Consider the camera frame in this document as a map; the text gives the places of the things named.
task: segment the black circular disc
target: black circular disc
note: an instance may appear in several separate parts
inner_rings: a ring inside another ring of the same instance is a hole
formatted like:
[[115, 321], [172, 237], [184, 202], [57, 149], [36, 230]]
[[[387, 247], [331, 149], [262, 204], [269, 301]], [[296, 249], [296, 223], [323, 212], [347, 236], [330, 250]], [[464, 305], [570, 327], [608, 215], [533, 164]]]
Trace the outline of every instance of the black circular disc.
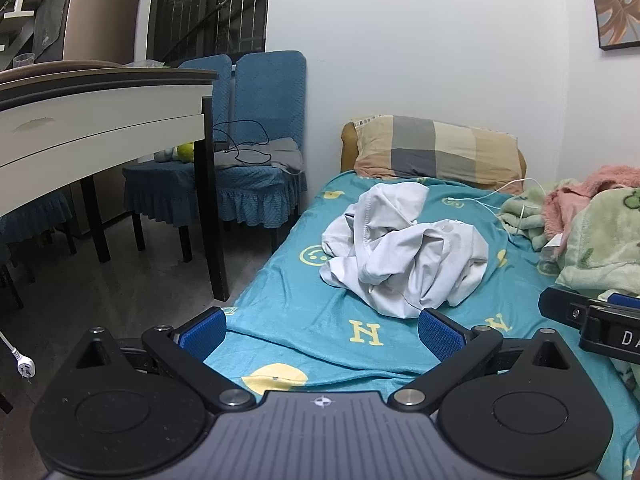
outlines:
[[554, 377], [508, 375], [471, 380], [444, 398], [438, 426], [458, 452], [516, 478], [564, 478], [599, 463], [611, 430], [601, 400]]
[[167, 377], [96, 374], [50, 387], [33, 412], [31, 434], [49, 467], [129, 477], [176, 459], [200, 436], [205, 416], [200, 397]]

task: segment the teal blanket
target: teal blanket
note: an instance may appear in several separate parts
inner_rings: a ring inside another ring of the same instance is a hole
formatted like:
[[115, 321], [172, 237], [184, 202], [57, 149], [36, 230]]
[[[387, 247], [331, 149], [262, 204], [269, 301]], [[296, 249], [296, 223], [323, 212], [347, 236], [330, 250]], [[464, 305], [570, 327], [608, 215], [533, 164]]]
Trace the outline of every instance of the teal blanket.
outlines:
[[[450, 218], [473, 224], [490, 247], [478, 288], [459, 306], [443, 306], [441, 312], [466, 327], [488, 324], [505, 337], [530, 337], [543, 326], [558, 330], [614, 417], [614, 436], [598, 471], [607, 480], [630, 476], [639, 453], [634, 434], [640, 421], [631, 395], [607, 358], [580, 350], [577, 331], [544, 319], [538, 311], [538, 296], [554, 283], [557, 268], [539, 263], [528, 239], [509, 241], [486, 208], [456, 200], [479, 198], [486, 191], [433, 178], [417, 180], [430, 188], [418, 221]], [[379, 182], [347, 172], [327, 183], [254, 282], [234, 306], [224, 309], [228, 333], [207, 365], [257, 396], [265, 390], [379, 390], [386, 399], [438, 364], [418, 339], [417, 319], [381, 316], [319, 275], [328, 258], [320, 246], [322, 232]], [[500, 207], [508, 197], [497, 193], [486, 203]]]

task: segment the white table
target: white table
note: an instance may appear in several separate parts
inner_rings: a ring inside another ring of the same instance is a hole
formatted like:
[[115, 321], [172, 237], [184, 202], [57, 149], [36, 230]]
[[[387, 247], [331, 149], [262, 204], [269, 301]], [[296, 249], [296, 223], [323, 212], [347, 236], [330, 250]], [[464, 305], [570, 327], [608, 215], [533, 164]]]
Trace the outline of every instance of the white table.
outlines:
[[169, 146], [194, 144], [196, 191], [215, 298], [228, 288], [213, 167], [215, 72], [100, 68], [0, 84], [0, 215], [76, 180], [98, 259], [110, 259], [92, 175]]

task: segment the window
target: window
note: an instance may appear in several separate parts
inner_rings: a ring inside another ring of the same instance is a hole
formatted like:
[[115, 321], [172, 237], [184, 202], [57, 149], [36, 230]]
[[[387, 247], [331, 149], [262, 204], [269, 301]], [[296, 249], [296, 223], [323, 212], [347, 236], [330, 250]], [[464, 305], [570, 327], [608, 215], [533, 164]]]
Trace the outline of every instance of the window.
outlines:
[[249, 52], [263, 52], [267, 0], [228, 0], [185, 38], [224, 1], [152, 0], [147, 57], [177, 66], [194, 57], [228, 54], [236, 62]]

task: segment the gray tile floor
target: gray tile floor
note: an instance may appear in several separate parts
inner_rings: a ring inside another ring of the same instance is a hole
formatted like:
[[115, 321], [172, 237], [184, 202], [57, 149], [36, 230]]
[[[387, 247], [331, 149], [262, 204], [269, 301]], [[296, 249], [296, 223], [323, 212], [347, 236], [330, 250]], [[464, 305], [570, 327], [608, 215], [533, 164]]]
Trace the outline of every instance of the gray tile floor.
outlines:
[[[34, 247], [28, 259], [36, 283], [21, 267], [12, 269], [24, 310], [16, 310], [7, 288], [0, 289], [0, 330], [35, 361], [32, 383], [20, 377], [15, 359], [0, 345], [0, 391], [14, 405], [0, 411], [0, 479], [39, 480], [46, 474], [31, 440], [31, 410], [57, 368], [92, 326], [116, 337], [135, 337], [156, 324], [179, 326], [211, 304], [212, 298], [198, 227], [191, 228], [193, 260], [185, 264], [178, 231], [143, 218], [146, 251], [139, 253], [130, 218], [106, 230], [111, 261], [98, 263], [90, 239], [70, 256], [64, 235], [53, 245]], [[226, 272], [233, 304], [271, 254], [268, 232], [233, 225], [225, 233]]]

